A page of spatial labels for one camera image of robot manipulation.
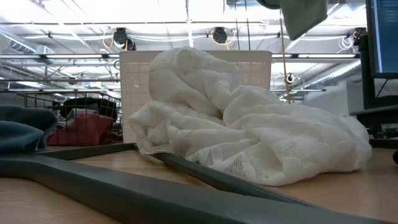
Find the white mesh chair back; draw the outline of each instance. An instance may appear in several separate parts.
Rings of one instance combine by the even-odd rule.
[[[243,85],[263,87],[271,84],[272,54],[267,51],[207,51],[216,58],[234,63],[243,74]],[[136,141],[128,117],[151,100],[148,90],[149,65],[161,51],[134,51],[120,54],[123,142]]]

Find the blue fabric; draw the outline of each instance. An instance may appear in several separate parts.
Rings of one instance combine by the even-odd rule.
[[[49,110],[0,106],[0,152],[45,149],[57,117]]]

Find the crumpled white cloth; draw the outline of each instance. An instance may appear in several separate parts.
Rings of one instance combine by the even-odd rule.
[[[240,85],[232,64],[191,48],[159,54],[149,70],[153,101],[129,117],[142,154],[168,152],[264,185],[362,168],[366,129],[263,88]]]

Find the wooden desk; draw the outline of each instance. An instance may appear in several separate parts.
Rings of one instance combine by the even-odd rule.
[[[366,170],[349,174],[320,174],[273,189],[334,211],[398,222],[395,208],[398,201],[398,165],[391,159],[393,152],[390,149],[375,149]],[[76,162],[209,187],[135,151],[84,158]],[[21,179],[0,179],[0,217],[1,223],[117,223],[40,184]]]

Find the red cloth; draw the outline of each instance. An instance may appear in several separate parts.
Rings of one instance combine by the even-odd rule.
[[[81,114],[68,127],[56,130],[47,141],[49,146],[97,146],[106,144],[113,118],[98,114]]]

